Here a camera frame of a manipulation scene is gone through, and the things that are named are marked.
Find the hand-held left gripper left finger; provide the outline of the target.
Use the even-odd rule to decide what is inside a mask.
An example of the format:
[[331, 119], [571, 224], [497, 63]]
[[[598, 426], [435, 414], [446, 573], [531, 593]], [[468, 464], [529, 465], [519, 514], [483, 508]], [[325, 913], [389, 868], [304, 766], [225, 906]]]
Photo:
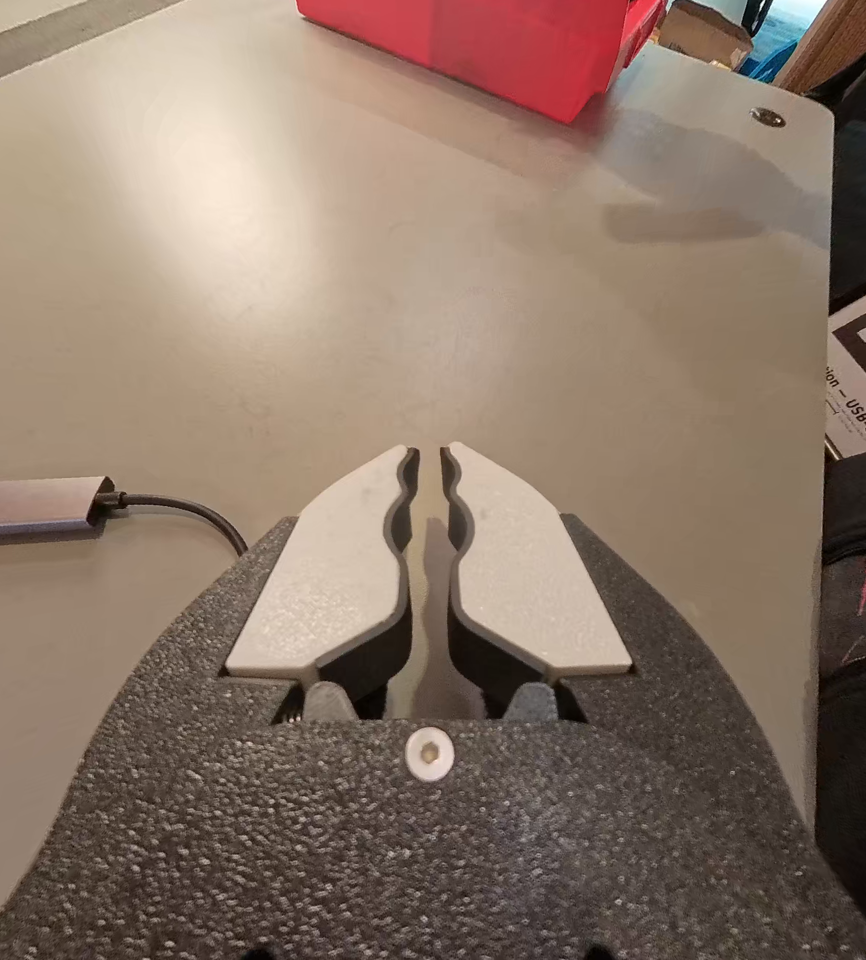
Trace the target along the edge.
[[404, 552], [418, 465], [416, 448], [394, 446], [303, 509], [225, 661], [229, 676], [330, 682], [355, 704], [386, 689], [412, 651]]

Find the blue bag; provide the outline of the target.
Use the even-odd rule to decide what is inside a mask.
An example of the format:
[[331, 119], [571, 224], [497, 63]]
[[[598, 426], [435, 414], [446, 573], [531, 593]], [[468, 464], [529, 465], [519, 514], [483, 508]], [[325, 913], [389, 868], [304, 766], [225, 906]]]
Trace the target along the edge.
[[757, 82], [770, 85], [774, 82], [781, 69], [786, 66], [798, 45], [799, 40], [794, 39], [784, 46], [776, 48], [763, 59], [759, 60], [754, 60], [750, 55], [744, 60], [737, 73], [739, 76], [748, 77]]

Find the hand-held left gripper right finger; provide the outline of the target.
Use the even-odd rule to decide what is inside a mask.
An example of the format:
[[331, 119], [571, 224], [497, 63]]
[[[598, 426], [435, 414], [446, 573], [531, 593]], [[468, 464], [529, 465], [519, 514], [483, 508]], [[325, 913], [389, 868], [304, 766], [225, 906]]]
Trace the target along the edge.
[[453, 666], [505, 709], [526, 683], [621, 677], [633, 659], [554, 504], [459, 441], [440, 449]]

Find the wooden furniture leg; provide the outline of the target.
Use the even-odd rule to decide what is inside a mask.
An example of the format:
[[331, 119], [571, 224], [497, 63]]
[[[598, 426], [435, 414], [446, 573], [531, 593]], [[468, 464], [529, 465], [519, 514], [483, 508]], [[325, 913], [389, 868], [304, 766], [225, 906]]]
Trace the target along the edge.
[[866, 1], [827, 1], [773, 85], [796, 94], [830, 79], [866, 54]]

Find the grey metal usb hub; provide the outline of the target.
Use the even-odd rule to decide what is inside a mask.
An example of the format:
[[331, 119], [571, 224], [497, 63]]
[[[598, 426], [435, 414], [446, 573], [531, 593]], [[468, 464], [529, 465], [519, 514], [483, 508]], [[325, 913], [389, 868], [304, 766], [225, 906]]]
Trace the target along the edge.
[[107, 476], [0, 481], [0, 546], [96, 538], [116, 492]]

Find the brown cardboard box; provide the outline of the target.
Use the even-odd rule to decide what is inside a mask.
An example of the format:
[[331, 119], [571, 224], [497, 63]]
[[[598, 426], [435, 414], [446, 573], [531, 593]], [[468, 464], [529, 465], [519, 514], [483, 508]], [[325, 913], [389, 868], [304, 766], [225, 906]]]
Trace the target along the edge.
[[657, 28], [655, 42], [704, 64], [737, 72], [751, 53], [752, 39], [742, 26], [710, 6], [675, 1]]

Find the red box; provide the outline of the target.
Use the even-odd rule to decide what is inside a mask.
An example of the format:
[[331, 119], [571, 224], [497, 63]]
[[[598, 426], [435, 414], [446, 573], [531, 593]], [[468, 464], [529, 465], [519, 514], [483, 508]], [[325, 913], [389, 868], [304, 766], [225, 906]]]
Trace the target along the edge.
[[306, 19], [562, 123], [607, 92], [660, 1], [298, 1]]

